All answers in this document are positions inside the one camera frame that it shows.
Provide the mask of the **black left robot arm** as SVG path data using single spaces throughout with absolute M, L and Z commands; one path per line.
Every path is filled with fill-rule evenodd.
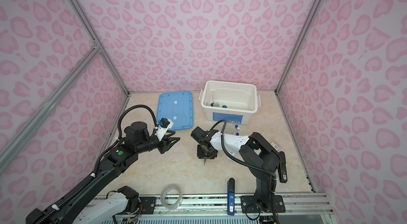
M 149 133 L 147 124 L 142 121 L 133 122 L 122 129 L 122 120 L 135 109 L 145 109 L 150 113 L 154 123 L 152 133 Z M 155 149 L 164 154 L 180 140 L 174 136 L 172 127 L 172 120 L 157 120 L 147 105 L 138 104 L 125 110 L 117 122 L 118 139 L 99 155 L 90 174 L 45 210 L 33 210 L 28 214 L 26 223 L 72 224 L 80 220 L 84 208 L 93 198 L 135 163 L 140 154 Z

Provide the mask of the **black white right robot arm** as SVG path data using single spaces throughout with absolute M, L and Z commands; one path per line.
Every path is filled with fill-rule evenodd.
M 249 136 L 236 136 L 224 133 L 226 120 L 217 121 L 209 130 L 196 127 L 191 137 L 198 143 L 199 159 L 215 159 L 219 152 L 226 157 L 249 169 L 256 178 L 254 196 L 244 196 L 241 200 L 244 213 L 259 210 L 277 214 L 283 206 L 277 200 L 277 181 L 288 181 L 286 155 L 277 151 L 260 133 Z

